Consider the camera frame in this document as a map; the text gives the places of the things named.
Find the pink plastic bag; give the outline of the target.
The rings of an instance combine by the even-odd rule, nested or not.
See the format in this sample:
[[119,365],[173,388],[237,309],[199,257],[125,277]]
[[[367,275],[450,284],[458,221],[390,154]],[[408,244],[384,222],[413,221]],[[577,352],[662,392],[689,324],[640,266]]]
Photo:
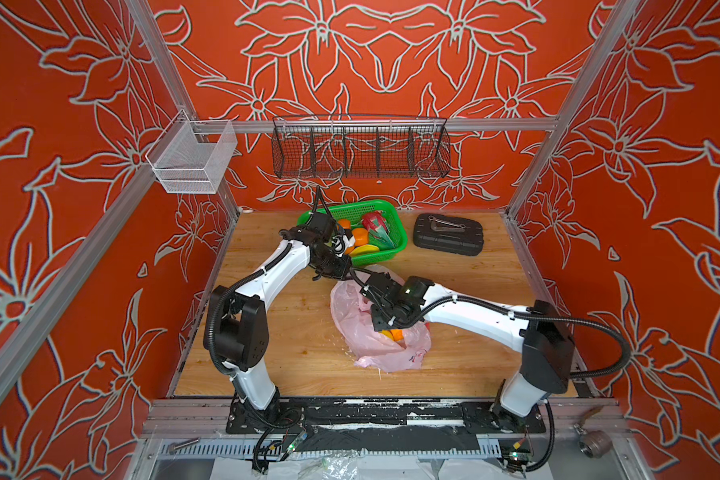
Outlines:
[[361,293],[361,285],[352,276],[338,281],[330,293],[333,322],[355,356],[354,364],[394,373],[421,369],[425,355],[432,348],[429,328],[418,323],[400,330],[392,338],[373,328],[373,303]]

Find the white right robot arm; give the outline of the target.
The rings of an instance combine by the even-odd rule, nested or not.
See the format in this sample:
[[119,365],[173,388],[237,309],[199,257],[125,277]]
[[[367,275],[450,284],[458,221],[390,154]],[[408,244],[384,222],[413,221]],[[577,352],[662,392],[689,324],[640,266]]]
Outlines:
[[491,407],[498,417],[524,418],[551,395],[563,394],[571,380],[575,346],[568,321],[545,302],[512,306],[475,298],[432,280],[412,276],[404,283],[387,273],[350,275],[371,303],[375,330],[410,329],[420,323],[460,328],[521,354],[515,374],[505,380]]

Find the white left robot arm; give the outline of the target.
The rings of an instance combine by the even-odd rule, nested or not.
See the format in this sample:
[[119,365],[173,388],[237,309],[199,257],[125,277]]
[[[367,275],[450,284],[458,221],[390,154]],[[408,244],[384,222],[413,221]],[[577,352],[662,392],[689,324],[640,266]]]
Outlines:
[[280,232],[281,241],[255,271],[212,295],[203,338],[217,371],[229,377],[236,394],[254,411],[272,408],[278,389],[264,356],[269,345],[267,314],[277,296],[299,272],[343,280],[352,267],[346,245],[335,249],[329,236],[305,226]]

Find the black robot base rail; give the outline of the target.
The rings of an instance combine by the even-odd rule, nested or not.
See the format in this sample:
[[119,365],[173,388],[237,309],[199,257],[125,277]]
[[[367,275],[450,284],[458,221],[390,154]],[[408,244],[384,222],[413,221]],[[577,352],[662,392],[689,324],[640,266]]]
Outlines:
[[490,399],[284,397],[254,415],[234,398],[225,431],[264,434],[270,459],[293,450],[308,458],[332,451],[413,455],[421,459],[500,459],[531,455],[548,429],[539,407],[526,417],[496,413]]

